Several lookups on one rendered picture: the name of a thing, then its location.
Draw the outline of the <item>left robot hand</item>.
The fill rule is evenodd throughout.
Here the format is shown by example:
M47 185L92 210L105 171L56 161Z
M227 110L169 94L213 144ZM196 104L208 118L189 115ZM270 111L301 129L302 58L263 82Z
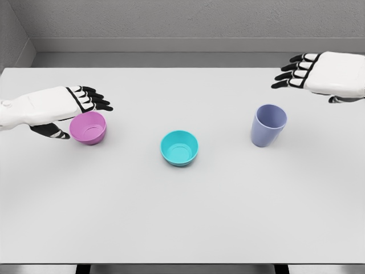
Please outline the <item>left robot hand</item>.
M22 122L31 131L55 139L70 138L55 122L94 110L113 110L103 95L87 86L59 86L31 92L16 98L14 105L20 108Z

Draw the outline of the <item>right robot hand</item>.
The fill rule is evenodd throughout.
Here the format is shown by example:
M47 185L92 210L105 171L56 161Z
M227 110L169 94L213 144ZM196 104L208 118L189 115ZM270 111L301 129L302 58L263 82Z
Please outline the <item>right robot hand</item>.
M329 103L352 103L365 99L365 55L303 53L281 68L272 89L292 87L328 95Z

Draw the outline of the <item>pink bowl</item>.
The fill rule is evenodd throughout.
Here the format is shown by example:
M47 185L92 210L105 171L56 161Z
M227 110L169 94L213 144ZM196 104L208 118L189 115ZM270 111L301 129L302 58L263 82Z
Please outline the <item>pink bowl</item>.
M79 143L94 145L100 143L106 134L107 123L104 116L90 111L79 114L69 125L71 136Z

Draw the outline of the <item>lavender cup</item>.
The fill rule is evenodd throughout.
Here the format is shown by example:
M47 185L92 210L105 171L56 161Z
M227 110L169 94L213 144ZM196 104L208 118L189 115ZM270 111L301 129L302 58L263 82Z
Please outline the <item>lavender cup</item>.
M273 104L260 106L254 115L251 141L257 147L267 147L272 144L284 129L287 115L283 109Z

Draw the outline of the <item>teal bowl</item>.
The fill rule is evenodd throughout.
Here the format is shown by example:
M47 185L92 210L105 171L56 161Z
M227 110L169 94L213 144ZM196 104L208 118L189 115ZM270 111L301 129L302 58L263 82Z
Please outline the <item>teal bowl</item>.
M171 165L184 167L193 162L198 154L199 143L190 132L176 130L166 134L160 142L162 157Z

